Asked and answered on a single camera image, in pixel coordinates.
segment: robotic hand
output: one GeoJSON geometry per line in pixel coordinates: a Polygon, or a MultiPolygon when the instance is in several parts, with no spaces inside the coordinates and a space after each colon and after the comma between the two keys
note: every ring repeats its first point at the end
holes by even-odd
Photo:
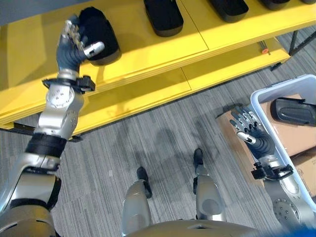
{"type": "Polygon", "coordinates": [[[236,128],[237,136],[245,141],[258,160],[251,173],[255,179],[263,179],[277,220],[289,230],[315,228],[313,210],[302,198],[292,175],[293,168],[279,163],[275,156],[275,143],[260,120],[248,108],[235,107],[232,116],[235,120],[230,120],[230,123],[236,128]]]}
{"type": "Polygon", "coordinates": [[[53,172],[77,125],[82,94],[95,88],[89,76],[79,78],[80,64],[104,49],[102,42],[84,47],[87,37],[78,24],[76,16],[65,22],[56,53],[58,76],[43,81],[49,88],[46,107],[0,193],[0,237],[59,236],[49,212],[61,187],[53,172]]]}

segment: black metal leg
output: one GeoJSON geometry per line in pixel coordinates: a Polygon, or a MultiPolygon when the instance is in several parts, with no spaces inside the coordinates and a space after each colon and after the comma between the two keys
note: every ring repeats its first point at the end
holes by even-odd
{"type": "Polygon", "coordinates": [[[309,37],[307,37],[306,40],[301,42],[296,48],[293,48],[292,50],[290,49],[288,54],[290,56],[295,55],[297,52],[299,52],[302,48],[304,48],[307,44],[309,44],[314,39],[316,39],[316,31],[312,33],[309,37]]]}
{"type": "MultiPolygon", "coordinates": [[[[302,48],[304,48],[307,44],[309,44],[312,40],[316,38],[316,31],[312,33],[307,39],[305,39],[302,43],[300,43],[296,48],[295,48],[295,42],[296,42],[296,37],[297,37],[298,31],[294,31],[292,35],[292,41],[289,49],[289,55],[294,56],[297,52],[299,52],[302,48]]],[[[281,66],[282,63],[277,63],[271,67],[271,71],[277,69],[279,66],[281,66]]]]}
{"type": "MultiPolygon", "coordinates": [[[[14,127],[12,129],[0,128],[0,131],[18,133],[18,134],[23,134],[23,135],[28,135],[28,136],[32,136],[34,133],[35,127],[27,126],[27,125],[20,124],[17,122],[14,122],[13,125],[14,127]]],[[[82,141],[82,138],[79,136],[72,136],[71,139],[69,140],[69,142],[80,142],[80,141],[82,141]]]]}
{"type": "Polygon", "coordinates": [[[293,31],[290,49],[288,50],[289,54],[290,54],[290,52],[292,52],[292,50],[293,50],[294,47],[295,47],[295,42],[296,42],[297,33],[298,33],[298,31],[293,31]]]}

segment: black fabric item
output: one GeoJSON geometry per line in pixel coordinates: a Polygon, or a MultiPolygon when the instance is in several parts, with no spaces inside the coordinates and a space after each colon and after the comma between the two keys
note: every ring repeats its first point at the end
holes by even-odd
{"type": "Polygon", "coordinates": [[[64,138],[35,133],[29,141],[25,152],[59,158],[66,143],[67,140],[64,138]]]}
{"type": "Polygon", "coordinates": [[[80,27],[84,28],[81,35],[88,38],[86,45],[101,41],[105,46],[102,52],[89,58],[89,60],[94,61],[105,58],[119,49],[119,43],[112,26],[102,11],[94,7],[88,7],[81,11],[79,20],[80,27]]]}
{"type": "Polygon", "coordinates": [[[31,199],[31,198],[19,198],[11,201],[10,208],[15,208],[18,206],[24,206],[24,205],[37,205],[42,206],[46,208],[46,203],[39,199],[31,199]]]}
{"type": "Polygon", "coordinates": [[[183,25],[183,18],[175,0],[144,0],[144,4],[156,30],[170,30],[183,25]]]}
{"type": "Polygon", "coordinates": [[[51,195],[49,197],[49,200],[47,202],[47,209],[51,210],[57,203],[58,201],[58,195],[60,192],[60,188],[61,188],[61,179],[58,177],[55,177],[55,183],[54,183],[54,187],[53,190],[51,192],[51,195]]]}

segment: black object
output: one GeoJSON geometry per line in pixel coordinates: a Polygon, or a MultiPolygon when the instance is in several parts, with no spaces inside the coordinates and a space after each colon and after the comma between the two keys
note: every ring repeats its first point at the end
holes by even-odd
{"type": "Polygon", "coordinates": [[[241,20],[249,10],[243,0],[210,0],[221,18],[229,23],[241,20]]]}
{"type": "Polygon", "coordinates": [[[270,106],[271,116],[279,122],[316,126],[316,105],[305,103],[305,99],[280,97],[270,106]]]}
{"type": "Polygon", "coordinates": [[[193,179],[193,193],[196,195],[197,194],[197,187],[198,187],[198,178],[195,177],[193,179]]]}
{"type": "Polygon", "coordinates": [[[58,201],[58,195],[60,192],[60,188],[61,188],[61,179],[58,178],[57,176],[55,176],[55,183],[54,183],[54,187],[53,190],[51,191],[51,195],[49,197],[49,200],[47,202],[46,208],[47,210],[51,210],[57,203],[58,201]]]}
{"type": "Polygon", "coordinates": [[[146,13],[154,32],[161,37],[173,36],[183,27],[176,0],[144,0],[146,13]]]}
{"type": "Polygon", "coordinates": [[[246,142],[247,147],[256,159],[270,156],[275,153],[275,143],[271,136],[260,129],[250,129],[249,135],[256,138],[255,144],[246,142]]]}
{"type": "Polygon", "coordinates": [[[25,152],[59,158],[65,148],[66,143],[67,140],[64,138],[42,133],[35,133],[29,141],[25,152]]]}
{"type": "Polygon", "coordinates": [[[251,174],[254,179],[263,179],[266,178],[268,180],[281,180],[293,174],[293,168],[291,165],[287,166],[277,166],[271,168],[268,166],[262,166],[260,162],[254,163],[256,167],[255,170],[251,171],[251,174]]]}
{"type": "Polygon", "coordinates": [[[203,151],[201,148],[197,148],[194,151],[193,165],[194,165],[195,171],[197,171],[198,165],[203,165],[203,151]]]}
{"type": "Polygon", "coordinates": [[[142,179],[144,180],[144,187],[145,187],[145,195],[146,195],[146,198],[151,198],[153,196],[153,192],[152,192],[152,189],[149,185],[149,180],[148,180],[148,175],[147,175],[147,172],[146,170],[144,169],[144,167],[139,167],[136,171],[137,173],[137,178],[138,179],[142,179]]]}
{"type": "Polygon", "coordinates": [[[280,10],[290,0],[261,0],[261,2],[270,10],[280,10]]]}
{"type": "Polygon", "coordinates": [[[33,198],[19,198],[11,201],[10,209],[24,205],[36,205],[46,208],[46,203],[43,200],[33,198]]]}
{"type": "Polygon", "coordinates": [[[313,4],[316,2],[316,0],[301,0],[301,1],[306,4],[313,4]]]}
{"type": "Polygon", "coordinates": [[[66,85],[72,87],[76,92],[85,94],[86,91],[94,91],[95,83],[91,80],[91,77],[84,75],[82,78],[76,80],[64,79],[64,78],[53,78],[45,79],[42,81],[43,85],[47,88],[51,84],[66,85]]]}
{"type": "Polygon", "coordinates": [[[93,65],[107,65],[121,57],[118,40],[102,11],[88,7],[81,11],[79,22],[80,28],[83,27],[81,35],[88,38],[85,45],[101,41],[105,46],[102,52],[88,59],[93,65]]]}

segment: yellow shelving unit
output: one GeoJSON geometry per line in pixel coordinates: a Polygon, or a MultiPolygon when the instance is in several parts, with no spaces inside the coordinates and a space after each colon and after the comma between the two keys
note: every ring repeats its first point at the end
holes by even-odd
{"type": "Polygon", "coordinates": [[[56,77],[64,20],[91,5],[110,20],[122,57],[104,67],[81,66],[97,89],[84,95],[76,134],[285,61],[289,56],[273,37],[316,23],[316,4],[299,0],[279,11],[246,0],[249,12],[233,24],[222,21],[208,0],[177,2],[184,28],[169,38],[155,35],[141,0],[94,0],[1,26],[0,127],[44,109],[41,80],[56,77]],[[260,40],[271,55],[260,54],[260,40]]]}
{"type": "Polygon", "coordinates": [[[266,41],[271,54],[251,44],[144,80],[89,96],[74,134],[181,98],[289,58],[276,39],[266,41]]]}

